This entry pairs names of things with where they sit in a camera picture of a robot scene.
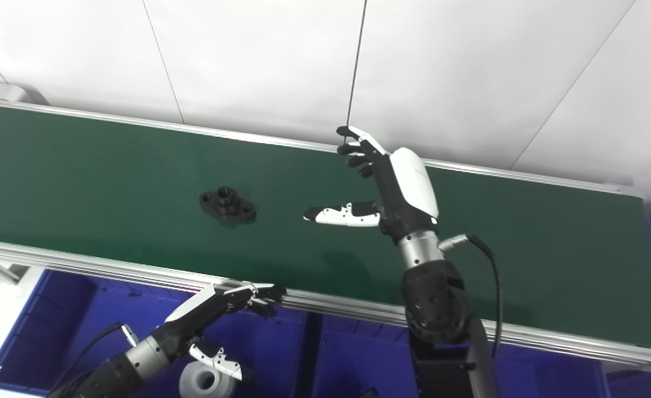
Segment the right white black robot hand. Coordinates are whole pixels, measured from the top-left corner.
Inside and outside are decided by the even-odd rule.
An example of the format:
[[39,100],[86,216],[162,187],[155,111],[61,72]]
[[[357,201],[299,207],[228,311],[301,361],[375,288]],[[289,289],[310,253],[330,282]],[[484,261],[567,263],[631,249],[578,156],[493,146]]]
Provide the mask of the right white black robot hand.
[[307,207],[303,219],[345,227],[378,227],[394,244],[417,232],[434,232],[438,202],[421,157],[406,147],[388,151],[371,134],[351,125],[339,126],[336,133],[353,140],[338,146],[337,153],[349,157],[346,165],[358,168],[362,179],[374,178],[379,199]]

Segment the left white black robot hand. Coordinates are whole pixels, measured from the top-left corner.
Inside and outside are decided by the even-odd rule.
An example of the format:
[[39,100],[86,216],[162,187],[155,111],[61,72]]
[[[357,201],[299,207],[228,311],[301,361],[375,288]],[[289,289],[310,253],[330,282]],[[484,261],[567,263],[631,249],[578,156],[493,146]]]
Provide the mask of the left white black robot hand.
[[151,335],[169,364],[188,355],[237,381],[252,382],[253,372],[227,355],[223,346],[202,340],[204,330],[220,317],[244,309],[270,319],[276,315],[273,305],[286,294],[285,287],[272,283],[245,282],[229,290],[210,284],[179,305]]

